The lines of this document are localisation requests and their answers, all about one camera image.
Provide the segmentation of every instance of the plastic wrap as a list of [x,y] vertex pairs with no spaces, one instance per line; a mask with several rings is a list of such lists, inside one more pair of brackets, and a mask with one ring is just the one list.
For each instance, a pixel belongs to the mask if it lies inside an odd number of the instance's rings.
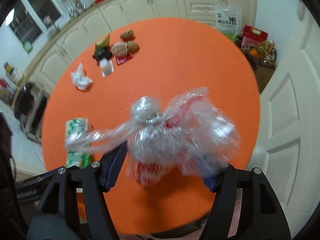
[[[176,165],[184,175],[216,175],[236,154],[239,136],[208,94],[203,87],[175,96],[163,113],[155,98],[142,97],[132,105],[128,122],[113,130],[73,133],[65,146],[106,152],[128,140],[128,175],[145,186],[158,182]],[[104,143],[88,147],[96,141]]]
[[84,75],[83,65],[80,63],[75,72],[71,73],[72,83],[80,90],[84,91],[92,84],[92,80]]

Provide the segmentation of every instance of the drawer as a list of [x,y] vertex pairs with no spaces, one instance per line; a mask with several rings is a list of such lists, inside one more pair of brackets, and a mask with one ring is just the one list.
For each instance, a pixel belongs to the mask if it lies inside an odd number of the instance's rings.
[[187,15],[215,16],[215,7],[220,5],[220,0],[184,0]]
[[196,21],[196,22],[200,22],[200,23],[203,23],[203,24],[206,24],[212,28],[216,28],[216,18],[213,17],[213,16],[195,16],[195,15],[190,15],[188,16],[188,19],[189,20],[193,20],[193,21]]

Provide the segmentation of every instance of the green package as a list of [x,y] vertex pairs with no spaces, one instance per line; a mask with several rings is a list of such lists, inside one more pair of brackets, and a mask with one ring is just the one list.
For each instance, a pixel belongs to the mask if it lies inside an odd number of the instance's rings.
[[[74,118],[66,122],[66,134],[69,136],[73,132],[84,132],[88,130],[88,119],[86,118]],[[83,169],[91,163],[90,155],[88,153],[79,153],[73,150],[67,150],[66,167],[78,166]]]

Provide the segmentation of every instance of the tabletop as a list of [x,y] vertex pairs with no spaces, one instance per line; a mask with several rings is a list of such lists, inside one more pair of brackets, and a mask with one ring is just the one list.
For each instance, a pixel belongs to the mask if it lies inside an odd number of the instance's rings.
[[[251,157],[259,126],[259,93],[254,73],[241,51],[217,30],[187,19],[158,18],[136,22],[110,34],[110,44],[132,29],[140,50],[102,77],[92,58],[95,44],[74,60],[53,90],[44,113],[42,146],[47,170],[66,163],[65,122],[89,119],[93,129],[112,129],[130,117],[142,96],[159,98],[162,109],[177,94],[206,86],[212,103],[229,116],[241,136],[239,155],[231,164],[244,169]],[[76,89],[70,73],[82,63],[93,80],[87,92]],[[102,153],[96,154],[99,160]],[[158,184],[143,187],[126,176],[128,157],[115,187],[105,200],[119,233],[166,231],[199,219],[212,207],[214,194],[194,176],[172,170]],[[79,194],[79,213],[85,216]]]

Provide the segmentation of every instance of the white plastic bag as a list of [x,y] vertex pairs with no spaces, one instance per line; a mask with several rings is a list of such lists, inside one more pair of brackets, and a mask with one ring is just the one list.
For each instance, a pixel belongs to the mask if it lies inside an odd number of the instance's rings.
[[[108,152],[128,140],[128,175],[144,186],[155,184],[176,165],[184,175],[214,176],[236,154],[239,136],[208,94],[203,87],[175,96],[163,113],[155,98],[142,97],[132,105],[129,121],[113,130],[73,133],[65,147]],[[102,140],[103,145],[88,147]]]
[[84,91],[92,83],[92,80],[84,75],[83,65],[79,63],[75,72],[71,73],[72,83],[80,90]]
[[215,8],[217,29],[222,33],[239,34],[242,30],[242,8],[217,5]]

